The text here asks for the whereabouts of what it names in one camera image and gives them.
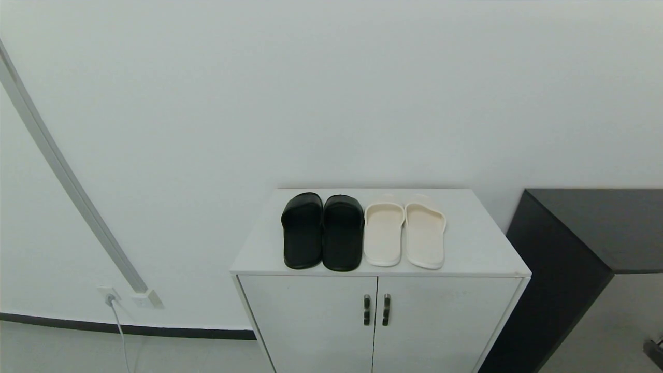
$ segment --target white slide sandal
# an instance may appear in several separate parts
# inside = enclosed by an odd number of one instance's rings
[[[400,262],[400,233],[405,210],[393,194],[383,194],[364,211],[364,256],[378,267]]]
[[[415,194],[405,206],[406,255],[410,263],[439,269],[444,263],[447,219],[429,196]]]

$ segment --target slide sandal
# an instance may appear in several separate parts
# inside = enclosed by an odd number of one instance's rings
[[[342,194],[325,203],[322,263],[332,271],[351,271],[361,263],[364,213],[359,202]]]
[[[438,269],[444,262],[444,228],[447,219],[433,200],[415,194],[405,206],[406,255],[410,263]]]
[[[292,269],[310,268],[322,259],[322,200],[313,192],[293,197],[281,214],[283,261]]]
[[[383,194],[364,211],[364,255],[378,267],[400,262],[400,233],[405,221],[403,205],[393,194]]]

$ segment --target table top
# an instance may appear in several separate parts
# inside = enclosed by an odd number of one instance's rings
[[[309,269],[290,269],[283,262],[283,228],[280,216],[286,203],[302,192],[315,192],[324,201],[335,194],[355,197],[366,208],[384,193],[406,204],[414,194],[433,198],[447,218],[444,232],[445,261],[440,269],[412,265],[405,255],[393,267],[375,267],[365,258],[357,269],[334,272],[322,263]],[[258,217],[231,267],[233,274],[332,275],[332,276],[473,276],[530,277],[531,271],[488,215],[470,189],[277,189]]]
[[[663,190],[527,189],[615,273],[663,272]]]

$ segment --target white cabinet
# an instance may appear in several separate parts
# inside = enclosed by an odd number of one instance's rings
[[[376,277],[239,280],[277,372],[371,371],[373,322],[363,324],[363,298],[375,299]]]
[[[343,273],[287,268],[280,214],[304,191],[363,206],[385,192],[431,196],[448,219],[444,265],[422,269],[403,255]],[[277,373],[476,372],[531,276],[469,189],[276,190],[231,273]]]

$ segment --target wall trim strip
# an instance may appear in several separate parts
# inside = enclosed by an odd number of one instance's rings
[[[116,324],[93,323],[89,321],[49,319],[46,317],[16,315],[13,313],[0,313],[0,321],[38,325],[77,331],[91,331],[119,334]],[[256,340],[252,330],[228,329],[190,329],[190,328],[160,328],[139,327],[136,325],[122,325],[122,331],[127,335],[168,336],[173,338],[207,338],[207,339],[234,339]]]
[[[58,177],[60,184],[71,198],[78,212],[88,223],[94,235],[97,236],[101,246],[106,250],[108,256],[111,257],[131,288],[136,293],[146,293],[147,285],[125,255],[101,215],[99,215],[97,208],[88,197],[83,186],[78,182],[67,160],[65,160],[48,128],[46,128],[46,124],[44,124],[44,120],[39,115],[32,98],[30,98],[23,85],[23,81],[21,81],[19,73],[11,62],[2,40],[0,40],[0,82],[5,87],[9,99],[14,104],[28,132],[30,132],[30,136],[44,155],[46,162],[48,162],[55,176]]]

